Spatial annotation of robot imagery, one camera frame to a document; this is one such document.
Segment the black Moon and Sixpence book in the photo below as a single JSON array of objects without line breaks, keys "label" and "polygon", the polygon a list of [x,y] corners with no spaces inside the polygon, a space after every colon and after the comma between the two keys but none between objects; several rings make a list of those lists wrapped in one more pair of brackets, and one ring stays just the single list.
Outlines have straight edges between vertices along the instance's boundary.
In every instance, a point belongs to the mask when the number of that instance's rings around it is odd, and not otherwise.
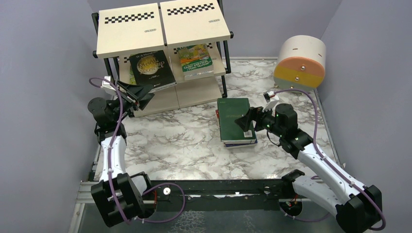
[{"label": "black Moon and Sixpence book", "polygon": [[129,57],[137,85],[153,85],[151,93],[176,85],[176,79],[163,50]]}]

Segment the green 104-storey treehouse book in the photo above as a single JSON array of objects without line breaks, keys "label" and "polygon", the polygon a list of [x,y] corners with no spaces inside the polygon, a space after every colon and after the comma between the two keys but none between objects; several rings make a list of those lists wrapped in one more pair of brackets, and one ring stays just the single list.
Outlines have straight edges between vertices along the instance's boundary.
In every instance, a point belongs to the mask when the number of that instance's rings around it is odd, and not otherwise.
[{"label": "green 104-storey treehouse book", "polygon": [[176,52],[185,75],[211,72],[213,70],[212,58],[206,44],[179,47]]}]

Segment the green 65-storey treehouse book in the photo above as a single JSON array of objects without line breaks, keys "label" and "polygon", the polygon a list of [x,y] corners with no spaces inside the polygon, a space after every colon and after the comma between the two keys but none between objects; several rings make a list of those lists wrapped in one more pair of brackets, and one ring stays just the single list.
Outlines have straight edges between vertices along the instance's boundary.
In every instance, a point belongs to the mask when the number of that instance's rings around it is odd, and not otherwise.
[{"label": "green 65-storey treehouse book", "polygon": [[129,65],[129,83],[130,84],[137,84],[131,64]]}]

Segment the floral cover book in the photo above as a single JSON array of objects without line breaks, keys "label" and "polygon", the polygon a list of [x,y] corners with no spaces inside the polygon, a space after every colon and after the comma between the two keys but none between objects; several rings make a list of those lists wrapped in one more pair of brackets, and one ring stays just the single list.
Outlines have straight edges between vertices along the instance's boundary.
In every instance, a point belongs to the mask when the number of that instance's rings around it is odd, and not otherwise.
[{"label": "floral cover book", "polygon": [[214,74],[214,70],[193,70],[191,72],[184,73],[184,80],[190,81],[200,78],[211,77]]}]

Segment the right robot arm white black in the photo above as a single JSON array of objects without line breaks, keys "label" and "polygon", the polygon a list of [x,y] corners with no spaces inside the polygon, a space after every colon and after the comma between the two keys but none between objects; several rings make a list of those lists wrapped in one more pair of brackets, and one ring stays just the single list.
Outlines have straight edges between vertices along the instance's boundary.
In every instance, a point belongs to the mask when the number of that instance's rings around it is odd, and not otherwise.
[{"label": "right robot arm white black", "polygon": [[266,130],[279,137],[280,147],[305,164],[323,181],[319,184],[301,171],[282,177],[284,192],[304,196],[335,217],[346,233],[362,233],[381,222],[382,193],[374,185],[365,186],[345,172],[318,148],[314,137],[298,128],[297,113],[290,104],[279,104],[274,110],[251,107],[235,120],[243,131],[255,125],[255,131]]}]

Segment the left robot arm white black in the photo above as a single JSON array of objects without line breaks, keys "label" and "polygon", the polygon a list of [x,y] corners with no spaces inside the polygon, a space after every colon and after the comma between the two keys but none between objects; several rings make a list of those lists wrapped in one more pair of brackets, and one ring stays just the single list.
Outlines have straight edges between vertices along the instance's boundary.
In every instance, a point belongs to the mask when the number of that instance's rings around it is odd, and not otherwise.
[{"label": "left robot arm white black", "polygon": [[135,217],[146,218],[153,212],[146,208],[143,193],[152,187],[145,172],[131,177],[126,172],[127,133],[122,120],[134,110],[143,110],[154,97],[153,85],[107,81],[117,99],[93,98],[87,105],[96,121],[95,134],[103,149],[103,171],[91,195],[107,227]]}]

